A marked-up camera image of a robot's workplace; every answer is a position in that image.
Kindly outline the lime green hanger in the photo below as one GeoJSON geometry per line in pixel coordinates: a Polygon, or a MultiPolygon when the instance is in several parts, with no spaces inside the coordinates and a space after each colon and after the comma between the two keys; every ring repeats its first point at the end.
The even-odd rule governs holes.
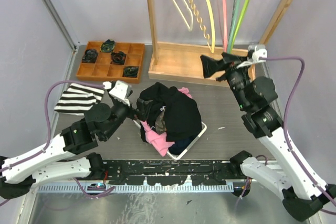
{"type": "Polygon", "coordinates": [[[234,33],[233,46],[234,46],[234,44],[235,44],[237,35],[238,35],[239,30],[240,30],[240,27],[241,27],[241,24],[242,24],[243,19],[244,19],[244,17],[245,17],[246,10],[247,10],[247,7],[248,7],[248,5],[249,5],[249,2],[250,2],[250,0],[244,0],[243,6],[242,6],[242,7],[239,7],[239,12],[238,12],[238,22],[237,22],[236,30],[235,30],[235,33],[234,33]]]}

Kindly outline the yellow hanger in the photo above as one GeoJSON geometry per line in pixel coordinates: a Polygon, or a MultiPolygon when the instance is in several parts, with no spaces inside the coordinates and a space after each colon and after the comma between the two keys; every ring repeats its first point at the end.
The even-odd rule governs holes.
{"type": "Polygon", "coordinates": [[[191,8],[192,14],[196,18],[196,22],[199,25],[200,31],[203,33],[203,37],[206,40],[206,44],[211,53],[215,52],[215,42],[216,42],[216,31],[215,31],[215,22],[213,8],[211,0],[204,0],[206,4],[206,10],[208,12],[208,19],[210,25],[210,31],[208,31],[207,26],[204,23],[204,20],[199,12],[197,7],[197,2],[195,0],[187,0],[189,7],[191,8]]]}

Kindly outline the mint green hanger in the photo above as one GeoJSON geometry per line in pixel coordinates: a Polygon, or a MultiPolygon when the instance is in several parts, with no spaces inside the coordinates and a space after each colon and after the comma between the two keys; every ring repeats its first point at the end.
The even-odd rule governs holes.
{"type": "Polygon", "coordinates": [[[231,53],[232,48],[233,48],[233,38],[234,38],[235,30],[236,30],[236,25],[238,22],[238,12],[239,12],[239,7],[240,7],[240,1],[241,0],[234,0],[233,2],[232,19],[231,19],[231,24],[230,24],[229,39],[228,39],[228,46],[227,46],[228,53],[231,53]]]}

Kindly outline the orange wooden compartment tray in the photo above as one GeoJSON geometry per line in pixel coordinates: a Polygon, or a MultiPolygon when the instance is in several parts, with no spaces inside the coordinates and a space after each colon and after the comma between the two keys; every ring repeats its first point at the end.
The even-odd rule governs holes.
{"type": "Polygon", "coordinates": [[[116,81],[122,80],[127,83],[138,84],[141,79],[142,64],[145,53],[145,45],[141,43],[117,42],[113,52],[123,51],[126,56],[124,65],[111,64],[111,53],[100,51],[103,41],[89,41],[87,49],[96,49],[98,57],[95,63],[82,63],[80,60],[76,77],[81,81],[116,81]],[[139,72],[136,78],[123,76],[123,69],[126,66],[138,66],[139,72]]]}

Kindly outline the pink hanger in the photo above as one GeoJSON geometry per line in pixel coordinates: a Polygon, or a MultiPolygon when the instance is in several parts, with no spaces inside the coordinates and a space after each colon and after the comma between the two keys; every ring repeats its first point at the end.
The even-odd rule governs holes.
{"type": "Polygon", "coordinates": [[[226,52],[228,43],[226,0],[221,0],[221,5],[219,4],[219,0],[216,0],[216,3],[219,16],[219,24],[221,25],[220,34],[222,38],[223,50],[226,52]]]}

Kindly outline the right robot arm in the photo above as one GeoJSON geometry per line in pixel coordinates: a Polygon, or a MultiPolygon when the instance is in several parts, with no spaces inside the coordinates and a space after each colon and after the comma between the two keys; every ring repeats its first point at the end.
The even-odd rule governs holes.
{"type": "Polygon", "coordinates": [[[222,53],[221,60],[200,56],[203,77],[217,72],[223,74],[216,80],[227,81],[241,111],[245,128],[259,140],[277,160],[284,174],[263,165],[247,151],[241,151],[230,161],[233,177],[255,179],[282,201],[287,213],[297,221],[305,221],[324,211],[327,203],[335,204],[335,185],[327,184],[308,164],[287,129],[290,104],[280,116],[271,103],[278,98],[273,79],[265,76],[250,80],[248,68],[270,59],[266,49],[254,49],[246,57],[222,53]]]}

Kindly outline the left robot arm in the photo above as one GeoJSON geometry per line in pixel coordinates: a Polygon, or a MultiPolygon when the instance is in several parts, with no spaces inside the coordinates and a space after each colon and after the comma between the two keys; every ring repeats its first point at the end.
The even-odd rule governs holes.
{"type": "Polygon", "coordinates": [[[113,106],[94,105],[83,119],[52,138],[48,147],[38,147],[40,154],[32,159],[28,159],[31,152],[14,158],[2,156],[1,197],[6,200],[18,198],[55,180],[101,179],[105,167],[100,154],[91,153],[74,161],[70,158],[94,149],[99,141],[107,141],[126,118],[134,118],[136,110],[129,101],[132,92],[131,88],[112,88],[108,95],[113,106]]]}

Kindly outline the black printed t shirt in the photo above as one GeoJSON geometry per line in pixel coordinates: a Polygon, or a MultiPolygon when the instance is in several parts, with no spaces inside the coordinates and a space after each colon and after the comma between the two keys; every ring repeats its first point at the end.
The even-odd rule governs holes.
{"type": "Polygon", "coordinates": [[[202,119],[195,100],[179,91],[157,82],[140,93],[140,99],[152,100],[146,123],[156,130],[155,121],[163,113],[166,140],[177,142],[195,137],[202,130],[202,119]]]}

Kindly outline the white perforated plastic basket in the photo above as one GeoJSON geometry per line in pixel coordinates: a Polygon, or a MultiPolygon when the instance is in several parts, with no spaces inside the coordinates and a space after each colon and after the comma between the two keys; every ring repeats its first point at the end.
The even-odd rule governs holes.
{"type": "Polygon", "coordinates": [[[169,147],[171,147],[174,144],[174,142],[166,141],[166,133],[157,134],[156,131],[150,129],[150,127],[147,125],[146,122],[141,121],[140,122],[133,121],[133,122],[139,129],[143,127],[146,143],[151,144],[162,157],[168,156],[175,161],[180,160],[207,130],[207,125],[202,122],[202,130],[196,136],[193,142],[180,155],[173,155],[169,152],[169,147]]]}

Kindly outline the pink t shirt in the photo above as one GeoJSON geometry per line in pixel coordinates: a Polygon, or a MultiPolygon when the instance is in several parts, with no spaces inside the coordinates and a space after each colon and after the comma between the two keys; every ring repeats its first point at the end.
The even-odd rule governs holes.
{"type": "Polygon", "coordinates": [[[178,155],[202,130],[196,101],[188,88],[155,83],[140,93],[140,99],[152,101],[146,120],[141,121],[141,139],[165,156],[178,155]]]}

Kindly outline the cream white hanger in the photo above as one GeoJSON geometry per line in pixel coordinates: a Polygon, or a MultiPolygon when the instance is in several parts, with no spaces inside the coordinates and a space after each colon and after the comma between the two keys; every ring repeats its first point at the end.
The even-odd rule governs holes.
{"type": "Polygon", "coordinates": [[[194,17],[186,0],[171,0],[184,22],[187,30],[191,32],[194,26],[194,17]]]}

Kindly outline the rolled dark sock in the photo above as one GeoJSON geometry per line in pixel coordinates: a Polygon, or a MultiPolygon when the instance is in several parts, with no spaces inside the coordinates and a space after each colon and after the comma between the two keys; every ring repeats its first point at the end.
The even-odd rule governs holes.
{"type": "Polygon", "coordinates": [[[127,54],[123,51],[111,53],[111,64],[124,65],[127,54]]]}
{"type": "Polygon", "coordinates": [[[82,63],[95,63],[98,57],[98,52],[96,49],[87,49],[84,56],[82,57],[82,63]]]}
{"type": "Polygon", "coordinates": [[[127,78],[136,78],[138,76],[138,66],[126,66],[123,69],[123,76],[127,78]]]}
{"type": "Polygon", "coordinates": [[[105,53],[113,52],[115,45],[116,42],[114,40],[108,39],[101,44],[100,51],[105,53]]]}

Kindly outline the wooden clothes rack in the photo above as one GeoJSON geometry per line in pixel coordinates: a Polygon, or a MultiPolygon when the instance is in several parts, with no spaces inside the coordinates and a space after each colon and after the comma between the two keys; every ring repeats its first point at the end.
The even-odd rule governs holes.
{"type": "MultiPolygon", "coordinates": [[[[279,2],[259,41],[261,44],[267,44],[270,40],[291,2],[292,0],[281,0],[279,2]]],[[[210,52],[206,46],[157,40],[154,0],[147,0],[147,4],[153,45],[153,54],[148,71],[149,77],[157,80],[226,86],[226,83],[215,80],[219,74],[208,79],[203,78],[200,55],[210,52]]]]}

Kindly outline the black white striped cloth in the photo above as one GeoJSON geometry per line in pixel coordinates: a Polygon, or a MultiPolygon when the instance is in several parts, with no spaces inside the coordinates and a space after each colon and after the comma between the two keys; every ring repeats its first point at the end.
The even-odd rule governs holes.
{"type": "Polygon", "coordinates": [[[101,102],[105,90],[72,83],[64,91],[54,107],[54,111],[63,114],[84,116],[94,105],[101,102]]]}

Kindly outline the navy blue t shirt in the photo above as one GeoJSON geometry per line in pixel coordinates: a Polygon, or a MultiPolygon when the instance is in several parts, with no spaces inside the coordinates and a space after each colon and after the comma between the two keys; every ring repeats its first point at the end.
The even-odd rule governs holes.
{"type": "Polygon", "coordinates": [[[169,147],[169,152],[173,155],[180,155],[195,138],[196,135],[176,141],[171,147],[169,147]]]}

